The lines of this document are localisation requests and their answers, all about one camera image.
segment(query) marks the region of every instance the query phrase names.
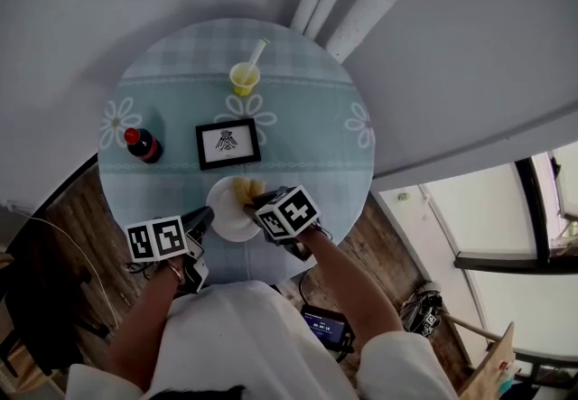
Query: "electronic device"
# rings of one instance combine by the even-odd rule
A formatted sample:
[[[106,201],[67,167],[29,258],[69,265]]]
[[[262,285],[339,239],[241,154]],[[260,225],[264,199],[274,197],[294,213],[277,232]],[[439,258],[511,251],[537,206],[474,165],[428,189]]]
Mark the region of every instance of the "electronic device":
[[[315,224],[320,212],[303,186],[280,187],[252,201],[254,204],[246,204],[243,210],[263,230],[267,242],[303,261],[311,257],[309,248],[295,237]]]
[[[127,225],[124,230],[133,262],[159,262],[189,252],[185,232],[200,242],[214,219],[204,206],[184,216],[165,217]]]
[[[186,237],[189,252],[182,259],[185,284],[180,289],[186,293],[196,294],[204,285],[209,275],[209,268],[205,264],[205,259],[203,258],[205,250],[200,245],[200,242],[195,239],[191,231],[187,233]]]
[[[304,304],[301,315],[326,349],[346,354],[353,352],[351,343],[355,336],[342,313]]]

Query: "small screen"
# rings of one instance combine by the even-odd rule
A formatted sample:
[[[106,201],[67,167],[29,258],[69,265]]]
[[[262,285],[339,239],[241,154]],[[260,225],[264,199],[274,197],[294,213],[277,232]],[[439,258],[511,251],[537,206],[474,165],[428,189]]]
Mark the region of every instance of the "small screen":
[[[325,340],[333,344],[339,344],[345,331],[345,323],[343,321],[333,320],[327,317],[320,317],[312,313],[305,313],[303,315],[305,321],[313,331],[313,334],[320,340]]]

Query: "sleeve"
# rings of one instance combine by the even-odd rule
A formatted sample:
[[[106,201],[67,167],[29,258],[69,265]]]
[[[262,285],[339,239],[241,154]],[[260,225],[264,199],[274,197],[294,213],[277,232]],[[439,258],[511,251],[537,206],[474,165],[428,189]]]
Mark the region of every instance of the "sleeve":
[[[136,400],[143,391],[133,383],[85,365],[72,365],[66,387],[67,400]]]
[[[426,338],[388,332],[370,340],[361,351],[357,374],[362,398],[457,399]]]

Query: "round table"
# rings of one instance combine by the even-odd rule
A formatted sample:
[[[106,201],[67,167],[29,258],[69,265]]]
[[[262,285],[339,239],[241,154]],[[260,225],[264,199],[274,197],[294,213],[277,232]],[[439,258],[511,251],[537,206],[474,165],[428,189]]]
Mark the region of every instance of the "round table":
[[[228,72],[249,58],[260,37],[271,42],[258,63],[261,80],[240,98]],[[261,162],[201,171],[195,126],[245,117],[255,119]],[[142,163],[127,151],[123,134],[131,126],[161,142],[158,163]],[[374,145],[361,97],[329,53],[283,26],[232,18],[173,33],[126,70],[105,106],[98,168],[121,228],[204,206],[218,180],[242,174],[264,180],[268,191],[302,184],[339,244],[368,196]],[[231,243],[210,229],[203,245],[213,284],[275,284],[315,264],[266,243],[262,232]]]

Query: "white plate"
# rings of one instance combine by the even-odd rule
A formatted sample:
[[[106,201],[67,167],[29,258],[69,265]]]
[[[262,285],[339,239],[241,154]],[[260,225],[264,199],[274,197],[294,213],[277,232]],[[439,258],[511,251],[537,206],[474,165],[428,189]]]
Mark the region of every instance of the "white plate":
[[[243,212],[238,203],[233,189],[234,178],[225,177],[215,183],[207,196],[207,205],[215,213],[211,226],[219,236],[240,243],[254,237],[261,228]]]

